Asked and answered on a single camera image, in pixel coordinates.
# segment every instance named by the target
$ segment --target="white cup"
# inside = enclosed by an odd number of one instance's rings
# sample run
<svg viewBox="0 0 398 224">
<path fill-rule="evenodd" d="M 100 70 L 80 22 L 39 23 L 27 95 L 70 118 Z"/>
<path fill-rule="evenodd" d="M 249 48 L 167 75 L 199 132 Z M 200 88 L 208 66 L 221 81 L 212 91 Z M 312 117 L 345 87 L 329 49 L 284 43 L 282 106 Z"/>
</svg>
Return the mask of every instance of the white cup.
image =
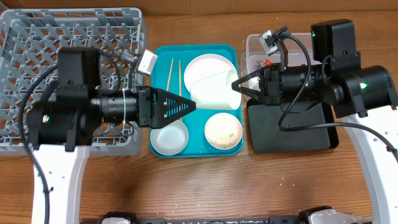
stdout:
<svg viewBox="0 0 398 224">
<path fill-rule="evenodd" d="M 191 86 L 191 100 L 197 108 L 236 110 L 241 105 L 241 94 L 232 90 L 238 79 L 235 70 L 227 70 L 195 81 Z"/>
</svg>

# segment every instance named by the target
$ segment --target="green light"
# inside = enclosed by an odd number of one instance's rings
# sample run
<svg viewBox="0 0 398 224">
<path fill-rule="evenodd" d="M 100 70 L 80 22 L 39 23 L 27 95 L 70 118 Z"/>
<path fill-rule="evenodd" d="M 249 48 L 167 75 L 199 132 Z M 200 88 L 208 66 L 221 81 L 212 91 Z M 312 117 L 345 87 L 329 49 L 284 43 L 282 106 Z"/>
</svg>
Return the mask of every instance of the green light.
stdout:
<svg viewBox="0 0 398 224">
<path fill-rule="evenodd" d="M 48 121 L 50 121 L 50 116 L 49 115 L 44 115 L 42 118 L 42 123 L 47 123 Z"/>
<path fill-rule="evenodd" d="M 362 89 L 364 89 L 368 86 L 368 84 L 366 84 L 366 83 L 360 83 L 359 85 L 361 86 Z"/>
</svg>

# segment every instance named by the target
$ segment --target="plastic dish rack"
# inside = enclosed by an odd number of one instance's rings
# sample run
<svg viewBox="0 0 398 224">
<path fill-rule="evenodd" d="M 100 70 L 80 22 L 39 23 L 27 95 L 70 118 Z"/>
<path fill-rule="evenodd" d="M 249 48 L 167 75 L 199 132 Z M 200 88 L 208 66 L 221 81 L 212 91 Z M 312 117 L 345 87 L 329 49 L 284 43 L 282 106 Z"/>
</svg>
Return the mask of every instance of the plastic dish rack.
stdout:
<svg viewBox="0 0 398 224">
<path fill-rule="evenodd" d="M 23 155 L 17 117 L 25 92 L 37 75 L 57 63 L 62 47 L 96 47 L 106 52 L 129 49 L 141 53 L 147 48 L 147 29 L 137 8 L 109 9 L 15 9 L 0 17 L 0 156 Z M 118 65 L 122 87 L 134 89 L 142 75 L 125 64 Z M 25 110 L 40 99 L 46 84 L 56 79 L 53 72 L 33 92 Z M 102 88 L 117 84 L 114 68 L 101 58 Z M 103 124 L 94 132 L 91 155 L 126 156 L 139 152 L 141 129 L 134 135 L 128 125 Z"/>
</svg>

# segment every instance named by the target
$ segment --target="chopsticks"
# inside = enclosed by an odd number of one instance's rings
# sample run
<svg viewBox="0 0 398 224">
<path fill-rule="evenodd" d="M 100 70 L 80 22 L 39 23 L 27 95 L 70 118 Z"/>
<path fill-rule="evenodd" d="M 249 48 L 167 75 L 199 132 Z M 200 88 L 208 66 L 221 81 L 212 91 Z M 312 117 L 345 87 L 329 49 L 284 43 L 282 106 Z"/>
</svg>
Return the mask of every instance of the chopsticks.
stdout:
<svg viewBox="0 0 398 224">
<path fill-rule="evenodd" d="M 172 64 L 170 65 L 170 71 L 169 71 L 169 79 L 167 80 L 167 88 L 166 91 L 169 91 L 170 88 L 170 80 L 172 78 L 172 70 L 173 70 L 173 62 L 174 62 L 174 58 L 172 58 Z M 180 80 L 180 96 L 182 96 L 182 89 L 181 89 L 181 60 L 178 61 L 179 63 L 179 80 Z"/>
<path fill-rule="evenodd" d="M 170 88 L 170 79 L 171 79 L 171 77 L 172 77 L 173 61 L 174 61 L 174 58 L 172 58 L 172 64 L 170 65 L 169 80 L 167 80 L 167 88 L 166 88 L 166 91 L 169 91 L 169 88 Z"/>
<path fill-rule="evenodd" d="M 179 60 L 179 64 L 180 64 L 180 96 L 182 96 L 181 94 L 181 60 Z"/>
</svg>

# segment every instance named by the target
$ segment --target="wood grain surface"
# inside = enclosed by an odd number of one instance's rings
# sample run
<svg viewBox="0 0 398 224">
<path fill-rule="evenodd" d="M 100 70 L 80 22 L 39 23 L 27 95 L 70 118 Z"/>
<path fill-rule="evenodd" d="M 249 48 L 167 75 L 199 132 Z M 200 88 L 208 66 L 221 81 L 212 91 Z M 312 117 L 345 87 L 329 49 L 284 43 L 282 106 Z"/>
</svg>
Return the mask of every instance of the wood grain surface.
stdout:
<svg viewBox="0 0 398 224">
<path fill-rule="evenodd" d="M 151 50 L 163 45 L 227 43 L 240 58 L 249 34 L 285 25 L 292 32 L 309 32 L 311 24 L 339 18 L 355 23 L 363 67 L 386 67 L 397 86 L 396 11 L 148 16 L 145 20 Z M 294 215 L 319 205 L 372 215 L 358 157 L 343 129 L 338 128 L 340 146 L 335 150 L 259 155 L 251 149 L 245 101 L 243 111 L 245 142 L 236 156 L 159 159 L 150 152 L 145 129 L 137 156 L 89 158 L 80 218 L 99 218 L 115 210 L 135 212 L 139 218 L 255 218 Z M 30 223 L 30 160 L 0 157 L 0 170 L 0 223 Z"/>
<path fill-rule="evenodd" d="M 209 15 L 268 12 L 378 11 L 397 10 L 392 0 L 2 0 L 10 9 L 70 9 L 137 7 L 144 16 Z"/>
</svg>

